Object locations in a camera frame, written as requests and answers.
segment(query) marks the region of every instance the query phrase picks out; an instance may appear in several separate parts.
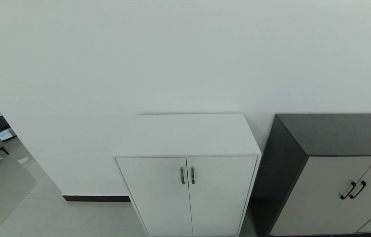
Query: black baseboard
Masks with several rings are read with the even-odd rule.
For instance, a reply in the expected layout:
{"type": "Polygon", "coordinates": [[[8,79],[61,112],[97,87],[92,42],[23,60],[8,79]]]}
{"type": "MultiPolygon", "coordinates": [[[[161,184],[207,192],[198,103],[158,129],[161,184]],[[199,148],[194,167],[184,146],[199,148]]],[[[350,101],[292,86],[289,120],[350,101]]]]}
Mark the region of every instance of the black baseboard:
{"type": "Polygon", "coordinates": [[[128,196],[68,196],[62,195],[65,201],[113,201],[131,202],[128,196]]]}

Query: cabinet side panel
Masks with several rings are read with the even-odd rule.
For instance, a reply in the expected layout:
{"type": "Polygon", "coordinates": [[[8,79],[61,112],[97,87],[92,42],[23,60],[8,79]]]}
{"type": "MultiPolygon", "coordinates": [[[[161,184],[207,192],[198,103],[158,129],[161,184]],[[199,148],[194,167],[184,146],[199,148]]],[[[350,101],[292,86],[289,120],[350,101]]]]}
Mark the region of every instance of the cabinet side panel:
{"type": "Polygon", "coordinates": [[[308,156],[275,116],[257,172],[250,205],[258,237],[268,236],[308,156]]]}

